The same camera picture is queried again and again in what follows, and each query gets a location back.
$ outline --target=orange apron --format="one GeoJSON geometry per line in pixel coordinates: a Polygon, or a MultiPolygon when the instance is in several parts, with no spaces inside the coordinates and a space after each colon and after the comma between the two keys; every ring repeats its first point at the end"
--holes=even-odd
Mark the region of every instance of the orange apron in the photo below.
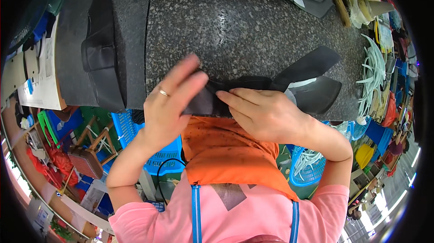
{"type": "Polygon", "coordinates": [[[263,185],[298,201],[277,168],[279,145],[252,138],[235,120],[192,117],[181,137],[190,185],[263,185]]]}

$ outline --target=brown cushion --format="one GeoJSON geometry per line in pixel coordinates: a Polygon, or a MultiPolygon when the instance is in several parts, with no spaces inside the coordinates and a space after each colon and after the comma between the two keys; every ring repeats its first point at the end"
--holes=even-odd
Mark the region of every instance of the brown cushion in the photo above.
{"type": "Polygon", "coordinates": [[[84,175],[92,178],[101,179],[102,166],[95,156],[79,146],[71,146],[68,150],[69,159],[74,164],[75,168],[84,175]]]}

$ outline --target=pink shirt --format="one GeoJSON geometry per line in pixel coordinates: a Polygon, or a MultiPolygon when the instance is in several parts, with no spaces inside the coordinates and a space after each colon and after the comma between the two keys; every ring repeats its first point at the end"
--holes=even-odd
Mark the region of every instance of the pink shirt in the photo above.
{"type": "MultiPolygon", "coordinates": [[[[349,189],[319,188],[312,200],[300,201],[298,240],[336,243],[342,232],[349,189]]],[[[279,191],[261,185],[210,184],[200,188],[202,241],[234,243],[257,235],[274,235],[289,242],[292,202],[279,191]]],[[[165,212],[151,203],[128,203],[109,218],[120,243],[193,242],[191,186],[186,173],[165,212]]]]}

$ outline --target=woman's right hand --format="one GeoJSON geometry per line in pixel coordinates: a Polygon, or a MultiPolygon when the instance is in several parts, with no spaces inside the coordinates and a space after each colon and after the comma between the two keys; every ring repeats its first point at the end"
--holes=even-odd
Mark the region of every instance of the woman's right hand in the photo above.
{"type": "Polygon", "coordinates": [[[229,105],[240,126],[260,141],[303,146],[317,122],[279,91],[236,88],[216,95],[229,105]]]}

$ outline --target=yellow plastic bowl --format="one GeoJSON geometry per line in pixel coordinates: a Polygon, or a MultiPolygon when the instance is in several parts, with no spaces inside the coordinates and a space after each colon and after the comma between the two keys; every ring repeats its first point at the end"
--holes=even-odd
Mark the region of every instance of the yellow plastic bowl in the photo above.
{"type": "Polygon", "coordinates": [[[363,144],[355,153],[355,160],[359,164],[360,168],[363,169],[371,160],[374,155],[374,149],[369,147],[367,144],[363,144]]]}

